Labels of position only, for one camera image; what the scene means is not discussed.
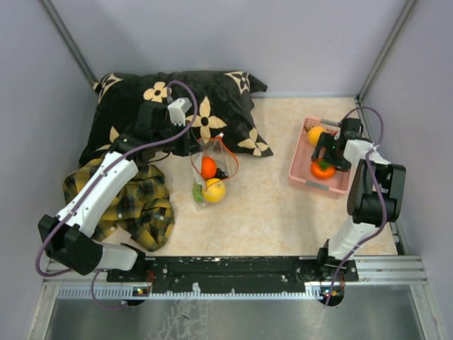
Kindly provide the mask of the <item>black floral pillow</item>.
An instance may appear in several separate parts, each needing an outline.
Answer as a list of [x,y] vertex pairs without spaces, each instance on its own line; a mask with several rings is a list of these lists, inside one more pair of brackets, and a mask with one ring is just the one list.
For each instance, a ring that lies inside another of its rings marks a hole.
[[185,157],[195,152],[200,138],[222,135],[224,145],[235,154],[273,155],[258,134],[252,116],[252,94],[265,92],[268,87],[248,72],[159,72],[144,76],[113,72],[96,83],[98,105],[79,165],[99,158],[118,135],[132,128],[143,103],[166,103],[169,96],[174,99],[188,96],[185,89],[172,83],[174,80],[192,90],[199,113],[187,113],[187,121],[193,124],[191,131],[168,144],[168,151]]

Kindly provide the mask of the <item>orange tangerine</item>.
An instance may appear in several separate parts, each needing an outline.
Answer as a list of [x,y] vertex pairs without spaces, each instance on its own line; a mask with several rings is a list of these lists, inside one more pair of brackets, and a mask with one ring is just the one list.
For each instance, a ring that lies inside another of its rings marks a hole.
[[310,171],[315,178],[327,180],[334,176],[336,168],[323,159],[317,159],[312,161]]
[[201,163],[201,176],[204,179],[214,178],[217,171],[216,161],[211,157],[203,157]]

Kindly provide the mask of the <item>dark grape bunch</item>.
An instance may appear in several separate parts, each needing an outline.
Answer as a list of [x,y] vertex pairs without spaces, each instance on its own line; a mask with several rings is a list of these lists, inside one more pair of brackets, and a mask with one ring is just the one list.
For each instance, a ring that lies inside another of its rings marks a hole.
[[222,169],[217,168],[217,171],[216,171],[216,174],[214,177],[217,179],[223,180],[223,179],[227,179],[228,175]]

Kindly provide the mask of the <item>clear zip top bag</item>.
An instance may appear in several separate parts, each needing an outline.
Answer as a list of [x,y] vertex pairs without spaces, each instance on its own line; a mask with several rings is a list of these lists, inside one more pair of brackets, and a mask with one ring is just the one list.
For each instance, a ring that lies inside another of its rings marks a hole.
[[201,206],[219,204],[227,196],[227,185],[239,171],[239,161],[224,143],[223,132],[199,138],[196,147],[190,155],[193,199]]

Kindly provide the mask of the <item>pink plastic basket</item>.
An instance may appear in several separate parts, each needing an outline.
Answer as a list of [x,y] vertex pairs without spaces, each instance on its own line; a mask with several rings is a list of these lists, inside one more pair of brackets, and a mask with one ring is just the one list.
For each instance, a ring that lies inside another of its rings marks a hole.
[[329,179],[319,179],[311,173],[311,155],[314,146],[309,143],[307,133],[312,127],[318,125],[325,127],[332,135],[336,135],[340,131],[338,126],[329,124],[327,120],[315,117],[308,117],[304,120],[289,168],[289,184],[295,188],[329,198],[342,198],[349,192],[349,171],[337,171]]

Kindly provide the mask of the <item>green leaf fruit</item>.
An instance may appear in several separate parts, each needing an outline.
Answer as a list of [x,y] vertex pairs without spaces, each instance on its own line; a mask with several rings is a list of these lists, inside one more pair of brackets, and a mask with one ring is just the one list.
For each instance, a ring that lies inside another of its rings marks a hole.
[[195,202],[198,202],[198,203],[204,202],[204,198],[202,195],[202,185],[195,182],[192,186],[192,193],[193,193],[193,199],[195,200]]

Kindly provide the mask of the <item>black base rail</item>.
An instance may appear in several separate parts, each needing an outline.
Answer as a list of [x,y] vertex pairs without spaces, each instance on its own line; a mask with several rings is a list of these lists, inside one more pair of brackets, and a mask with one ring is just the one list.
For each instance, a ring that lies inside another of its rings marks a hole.
[[130,271],[108,270],[107,282],[141,282],[153,293],[303,293],[308,282],[330,283],[335,270],[315,256],[147,256]]

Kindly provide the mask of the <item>yellow-orange peach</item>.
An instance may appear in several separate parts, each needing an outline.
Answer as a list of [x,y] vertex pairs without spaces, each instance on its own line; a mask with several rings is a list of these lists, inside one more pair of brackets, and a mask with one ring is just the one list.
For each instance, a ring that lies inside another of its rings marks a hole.
[[321,125],[313,126],[307,131],[306,138],[308,143],[315,147],[318,144],[319,138],[322,133],[328,132],[326,128]]

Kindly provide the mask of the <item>yellow plaid shirt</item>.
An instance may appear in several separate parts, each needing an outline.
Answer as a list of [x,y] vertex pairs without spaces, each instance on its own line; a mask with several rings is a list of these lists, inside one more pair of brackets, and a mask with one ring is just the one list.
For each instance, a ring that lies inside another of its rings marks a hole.
[[92,239],[104,242],[118,229],[145,251],[154,252],[169,240],[175,225],[166,177],[151,162],[138,161],[137,174],[111,200]]

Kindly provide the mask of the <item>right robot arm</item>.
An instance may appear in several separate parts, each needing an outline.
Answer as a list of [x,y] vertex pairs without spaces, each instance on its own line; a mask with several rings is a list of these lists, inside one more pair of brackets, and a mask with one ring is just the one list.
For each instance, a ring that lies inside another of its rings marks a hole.
[[348,217],[334,237],[319,249],[316,272],[335,281],[347,273],[353,254],[375,238],[388,222],[398,219],[402,206],[406,168],[385,160],[377,146],[362,135],[358,118],[344,118],[336,135],[321,133],[311,156],[320,170],[354,170],[347,199]]

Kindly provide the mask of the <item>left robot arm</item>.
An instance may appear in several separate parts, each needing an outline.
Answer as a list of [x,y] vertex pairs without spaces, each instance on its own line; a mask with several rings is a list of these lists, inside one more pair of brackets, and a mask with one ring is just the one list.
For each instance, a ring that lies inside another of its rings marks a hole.
[[35,259],[39,275],[47,276],[40,267],[46,255],[66,271],[83,276],[97,270],[121,270],[132,281],[145,277],[147,263],[139,259],[138,250],[100,243],[92,236],[113,199],[138,174],[135,157],[147,149],[161,149],[188,133],[194,123],[186,119],[188,111],[198,113],[195,98],[141,105],[132,131],[113,140],[88,183],[56,215],[40,219],[42,246]]

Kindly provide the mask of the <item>yellow lemon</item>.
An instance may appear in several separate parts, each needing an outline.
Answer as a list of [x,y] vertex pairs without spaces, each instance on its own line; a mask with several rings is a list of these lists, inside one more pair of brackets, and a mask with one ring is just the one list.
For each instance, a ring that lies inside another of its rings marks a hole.
[[202,188],[202,197],[208,203],[219,203],[226,195],[226,186],[218,178],[211,178],[206,181],[206,186]]

